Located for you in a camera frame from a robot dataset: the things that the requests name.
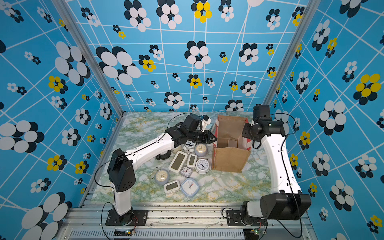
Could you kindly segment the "blue mirror clock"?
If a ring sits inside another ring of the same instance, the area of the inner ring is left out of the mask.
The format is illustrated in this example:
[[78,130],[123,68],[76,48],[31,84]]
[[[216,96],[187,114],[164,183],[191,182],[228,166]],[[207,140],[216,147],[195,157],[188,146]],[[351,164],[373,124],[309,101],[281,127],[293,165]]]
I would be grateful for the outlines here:
[[218,148],[237,148],[238,141],[228,138],[218,138]]

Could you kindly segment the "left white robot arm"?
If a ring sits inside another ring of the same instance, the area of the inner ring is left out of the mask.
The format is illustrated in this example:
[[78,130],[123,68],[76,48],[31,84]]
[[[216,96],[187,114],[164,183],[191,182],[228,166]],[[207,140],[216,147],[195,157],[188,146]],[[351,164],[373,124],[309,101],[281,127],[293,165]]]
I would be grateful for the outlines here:
[[207,115],[186,113],[183,122],[167,125],[163,134],[131,150],[117,149],[109,161],[107,173],[114,189],[113,209],[118,216],[125,217],[133,212],[131,188],[136,183],[135,171],[149,160],[163,155],[188,141],[196,144],[212,144],[217,137],[207,129],[211,119]]

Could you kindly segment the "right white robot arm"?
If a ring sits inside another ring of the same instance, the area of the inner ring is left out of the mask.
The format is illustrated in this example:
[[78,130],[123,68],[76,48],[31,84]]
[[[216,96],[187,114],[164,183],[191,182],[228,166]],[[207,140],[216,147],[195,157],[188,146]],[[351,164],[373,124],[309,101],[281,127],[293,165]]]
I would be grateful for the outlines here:
[[288,135],[283,122],[273,120],[268,105],[254,106],[253,121],[245,124],[242,136],[264,149],[271,174],[271,193],[258,201],[243,203],[241,211],[247,224],[252,218],[297,221],[312,203],[294,176],[286,147]]

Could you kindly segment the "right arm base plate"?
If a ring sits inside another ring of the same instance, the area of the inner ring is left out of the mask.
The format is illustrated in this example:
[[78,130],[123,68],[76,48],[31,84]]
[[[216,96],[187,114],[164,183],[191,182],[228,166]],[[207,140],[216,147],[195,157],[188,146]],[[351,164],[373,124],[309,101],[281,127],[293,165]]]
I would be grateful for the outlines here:
[[241,215],[240,210],[226,209],[225,210],[225,217],[226,217],[227,225],[229,227],[247,226],[247,224],[242,219],[242,215]]

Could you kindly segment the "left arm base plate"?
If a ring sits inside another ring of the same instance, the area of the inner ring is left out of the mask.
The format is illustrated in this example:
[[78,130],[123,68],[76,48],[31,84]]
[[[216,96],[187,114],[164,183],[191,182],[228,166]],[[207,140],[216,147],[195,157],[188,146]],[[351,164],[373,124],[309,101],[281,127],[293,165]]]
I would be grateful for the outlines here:
[[106,226],[145,226],[148,219],[148,210],[130,210],[120,216],[115,209],[108,211]]

